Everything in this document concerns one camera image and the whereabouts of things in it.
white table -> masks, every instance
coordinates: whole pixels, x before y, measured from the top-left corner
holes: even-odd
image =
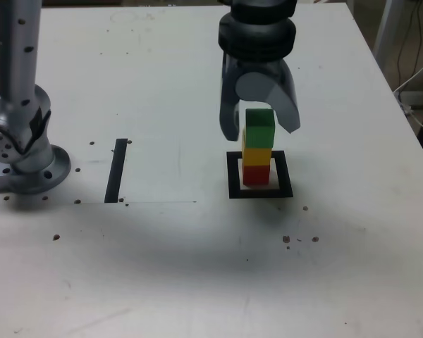
[[[423,151],[349,10],[294,16],[288,200],[228,199],[227,10],[43,10],[49,138],[81,171],[0,195],[0,338],[423,338]],[[125,203],[104,204],[120,137]]]

black square marker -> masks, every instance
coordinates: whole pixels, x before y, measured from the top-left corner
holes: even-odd
[[[283,151],[272,151],[271,158],[276,162],[279,189],[242,190],[238,160],[243,158],[241,151],[227,152],[228,198],[229,199],[284,199],[293,197],[287,161]]]

red block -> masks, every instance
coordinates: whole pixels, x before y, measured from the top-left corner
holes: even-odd
[[[268,185],[269,184],[269,165],[246,165],[243,167],[243,184]]]

cable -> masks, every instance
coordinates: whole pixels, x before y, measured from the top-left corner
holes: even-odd
[[[400,104],[401,108],[403,109],[404,115],[409,116],[412,108],[410,106],[404,104],[403,102],[399,102],[399,101],[397,101],[397,102]]]
[[[420,57],[420,52],[422,51],[422,44],[423,44],[423,34],[422,34],[422,20],[420,18],[420,8],[422,7],[423,4],[423,0],[419,0],[417,2],[418,7],[417,7],[417,22],[418,22],[418,33],[419,33],[419,44],[418,44],[418,50],[417,50],[417,56],[415,57],[415,64],[414,64],[414,69],[412,71],[412,74],[410,77],[415,75],[415,72],[417,71],[417,64],[418,64],[418,60]],[[399,92],[398,94],[398,98],[400,101],[401,100],[401,94],[403,93],[403,91],[406,89],[407,85],[405,85]]]
[[[412,116],[412,118],[415,120],[415,122],[420,126],[420,127],[422,127],[423,128],[423,123],[421,123],[420,121],[418,121],[418,118],[415,116],[415,114],[414,114],[414,112],[413,111],[410,111],[410,114],[409,114],[410,116]]]
[[[409,37],[410,28],[412,28],[412,21],[414,19],[414,13],[415,13],[415,10],[417,9],[418,5],[419,5],[419,2],[416,2],[415,5],[414,5],[414,8],[412,9],[412,12],[410,14],[409,25],[406,29],[406,33],[404,35],[403,43],[401,44],[400,53],[398,54],[398,60],[396,61],[396,68],[398,69],[398,86],[401,85],[400,60],[401,60],[401,56],[403,55],[403,49],[404,49],[404,46],[406,45],[407,38]]]
[[[400,90],[401,88],[403,88],[407,83],[409,83],[410,81],[412,81],[413,79],[415,79],[422,71],[423,71],[423,67],[418,72],[416,72],[415,75],[412,76],[409,80],[407,80],[401,86],[399,86],[397,89],[395,89],[393,91],[393,93],[395,94],[398,90]]]

stacked blocks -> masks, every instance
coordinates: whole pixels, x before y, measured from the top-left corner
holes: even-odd
[[[274,145],[274,111],[247,109],[243,130],[243,184],[268,185]]]

